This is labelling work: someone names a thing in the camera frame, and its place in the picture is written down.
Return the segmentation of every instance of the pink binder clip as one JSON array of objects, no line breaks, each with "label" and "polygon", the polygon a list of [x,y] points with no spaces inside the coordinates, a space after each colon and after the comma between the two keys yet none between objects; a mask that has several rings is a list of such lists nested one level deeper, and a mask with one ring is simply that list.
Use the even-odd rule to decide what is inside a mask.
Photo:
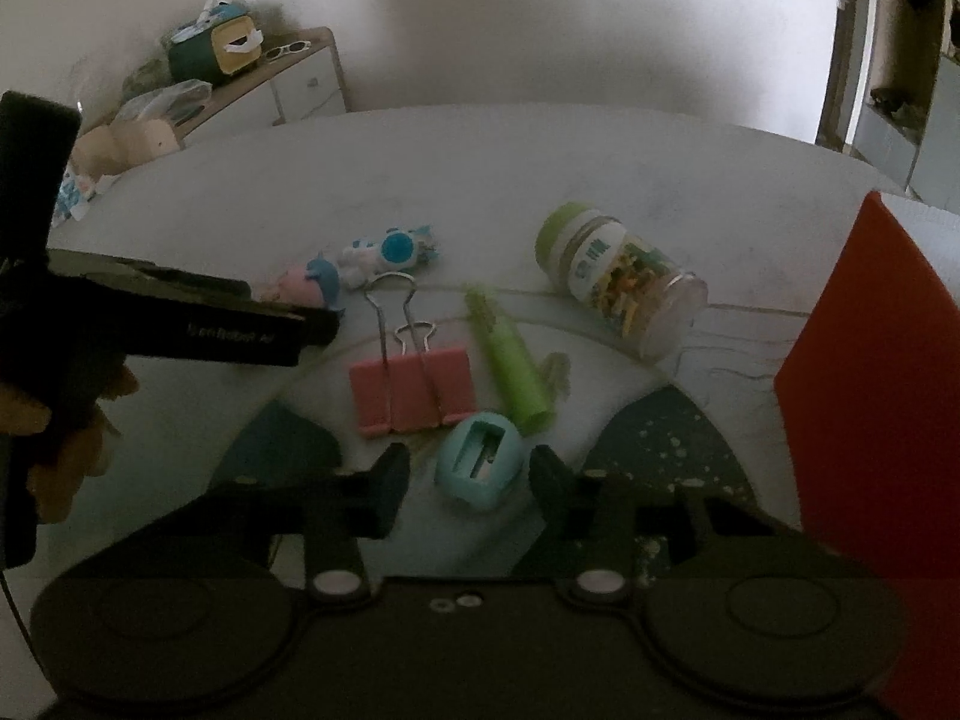
[{"label": "pink binder clip", "polygon": [[[397,328],[395,340],[400,354],[387,354],[387,325],[383,309],[373,298],[373,286],[386,278],[403,278],[410,284],[403,301],[404,327]],[[420,430],[453,425],[476,412],[476,398],[467,349],[462,346],[431,349],[429,338],[437,327],[433,322],[415,322],[410,301],[416,293],[416,280],[409,274],[389,272],[371,280],[364,298],[376,310],[380,332],[380,358],[350,366],[350,388],[357,410],[360,434],[368,439],[387,433],[415,433]],[[429,327],[424,338],[416,331]],[[409,332],[415,354],[406,354],[400,334]]]}]

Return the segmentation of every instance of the plastic jar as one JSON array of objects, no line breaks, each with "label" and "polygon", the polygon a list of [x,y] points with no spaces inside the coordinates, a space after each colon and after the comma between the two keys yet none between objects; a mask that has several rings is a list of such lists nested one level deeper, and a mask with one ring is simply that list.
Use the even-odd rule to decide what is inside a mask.
[{"label": "plastic jar", "polygon": [[643,360],[659,360],[678,346],[707,305],[702,279],[583,203],[567,203],[547,217],[536,236],[536,262]]}]

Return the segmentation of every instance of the green lid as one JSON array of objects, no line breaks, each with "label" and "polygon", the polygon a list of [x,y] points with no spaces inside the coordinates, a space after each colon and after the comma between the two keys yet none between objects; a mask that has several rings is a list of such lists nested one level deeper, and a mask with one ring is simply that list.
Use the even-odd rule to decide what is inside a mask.
[{"label": "green lid", "polygon": [[585,203],[568,202],[564,203],[546,218],[544,226],[541,227],[541,231],[536,235],[536,245],[534,245],[536,264],[546,271],[547,263],[550,261],[550,250],[552,250],[553,245],[557,242],[560,231],[562,231],[566,225],[570,224],[571,220],[577,218],[578,215],[581,215],[584,211],[589,210],[590,206]]}]

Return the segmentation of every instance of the sunglasses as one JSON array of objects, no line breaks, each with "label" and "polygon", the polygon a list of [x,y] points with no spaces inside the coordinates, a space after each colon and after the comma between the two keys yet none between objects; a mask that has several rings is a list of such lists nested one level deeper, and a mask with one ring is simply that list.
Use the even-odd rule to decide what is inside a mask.
[{"label": "sunglasses", "polygon": [[275,62],[280,57],[288,55],[288,53],[300,53],[309,50],[310,41],[309,40],[295,40],[292,43],[288,43],[286,46],[277,46],[275,49],[270,49],[268,52],[264,52],[263,58],[267,62]]}]

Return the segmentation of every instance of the teal pencil sharpener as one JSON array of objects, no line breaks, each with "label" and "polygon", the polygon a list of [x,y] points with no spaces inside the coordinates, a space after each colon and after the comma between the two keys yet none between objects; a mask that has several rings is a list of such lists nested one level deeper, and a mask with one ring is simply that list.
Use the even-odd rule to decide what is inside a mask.
[{"label": "teal pencil sharpener", "polygon": [[448,495],[479,512],[491,512],[522,469],[523,447],[514,423],[483,412],[465,419],[446,437],[435,479]]}]

